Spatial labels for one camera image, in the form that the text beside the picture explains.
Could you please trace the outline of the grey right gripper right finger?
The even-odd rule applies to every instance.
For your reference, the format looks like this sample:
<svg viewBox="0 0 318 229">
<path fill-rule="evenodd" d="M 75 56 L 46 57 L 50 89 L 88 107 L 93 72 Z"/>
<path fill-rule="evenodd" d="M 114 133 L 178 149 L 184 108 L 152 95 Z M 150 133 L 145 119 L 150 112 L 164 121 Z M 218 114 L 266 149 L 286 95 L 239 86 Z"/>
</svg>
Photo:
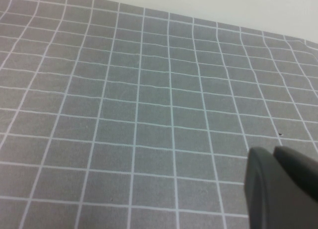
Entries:
<svg viewBox="0 0 318 229">
<path fill-rule="evenodd" d="M 265 184 L 265 229 L 318 227 L 318 162 L 289 147 L 276 147 Z"/>
</svg>

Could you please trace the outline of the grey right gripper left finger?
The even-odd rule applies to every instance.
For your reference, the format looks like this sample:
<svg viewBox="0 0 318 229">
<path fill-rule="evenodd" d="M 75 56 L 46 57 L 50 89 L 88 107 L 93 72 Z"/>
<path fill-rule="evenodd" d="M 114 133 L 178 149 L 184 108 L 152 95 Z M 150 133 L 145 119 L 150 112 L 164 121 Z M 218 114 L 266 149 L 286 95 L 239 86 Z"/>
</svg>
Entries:
<svg viewBox="0 0 318 229">
<path fill-rule="evenodd" d="M 270 162 L 271 156 L 266 149 L 254 147 L 249 150 L 244 193 L 251 229 L 272 228 L 270 177 L 266 173 Z"/>
</svg>

